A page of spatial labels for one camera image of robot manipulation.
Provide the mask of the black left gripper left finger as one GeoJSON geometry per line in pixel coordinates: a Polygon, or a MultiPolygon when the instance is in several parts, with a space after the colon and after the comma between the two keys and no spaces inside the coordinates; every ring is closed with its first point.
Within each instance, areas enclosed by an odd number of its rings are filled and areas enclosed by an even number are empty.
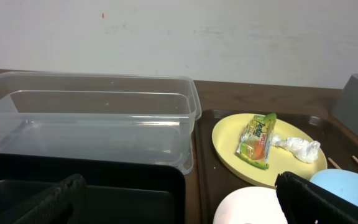
{"type": "Polygon", "coordinates": [[[74,224],[86,220],[86,180],[80,174],[0,213],[0,224],[74,224]]]}

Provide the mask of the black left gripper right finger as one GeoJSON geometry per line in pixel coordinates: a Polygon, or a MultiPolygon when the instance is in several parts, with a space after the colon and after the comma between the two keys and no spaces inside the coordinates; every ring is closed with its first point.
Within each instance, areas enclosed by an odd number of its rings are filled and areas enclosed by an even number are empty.
{"type": "Polygon", "coordinates": [[[358,223],[358,206],[292,172],[277,175],[275,186],[289,224],[358,223]]]}

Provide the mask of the white tissue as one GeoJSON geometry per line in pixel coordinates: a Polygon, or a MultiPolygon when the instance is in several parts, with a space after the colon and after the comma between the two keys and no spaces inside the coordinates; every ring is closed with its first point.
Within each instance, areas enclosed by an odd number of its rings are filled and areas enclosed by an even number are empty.
{"type": "Polygon", "coordinates": [[[279,134],[274,134],[271,145],[292,153],[301,162],[312,164],[318,159],[321,144],[318,141],[307,141],[296,137],[282,139],[279,134]]]}

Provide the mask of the green snack wrapper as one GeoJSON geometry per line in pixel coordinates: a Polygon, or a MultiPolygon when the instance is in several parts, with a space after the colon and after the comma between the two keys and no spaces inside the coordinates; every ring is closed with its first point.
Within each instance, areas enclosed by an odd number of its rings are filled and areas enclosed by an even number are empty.
{"type": "Polygon", "coordinates": [[[267,170],[276,120],[275,113],[254,115],[241,135],[236,155],[256,168],[267,170]]]}

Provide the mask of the yellow plate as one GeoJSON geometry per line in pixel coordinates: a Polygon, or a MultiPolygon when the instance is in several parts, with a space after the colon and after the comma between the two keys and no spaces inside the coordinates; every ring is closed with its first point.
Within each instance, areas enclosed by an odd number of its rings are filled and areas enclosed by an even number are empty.
{"type": "Polygon", "coordinates": [[[212,142],[222,163],[242,180],[260,187],[275,187],[278,174],[290,171],[310,180],[315,173],[328,168],[324,152],[320,149],[318,159],[312,164],[301,162],[291,152],[281,147],[272,146],[268,157],[267,170],[256,168],[239,158],[236,154],[242,133],[247,124],[255,116],[253,113],[230,115],[213,128],[212,142]]]}

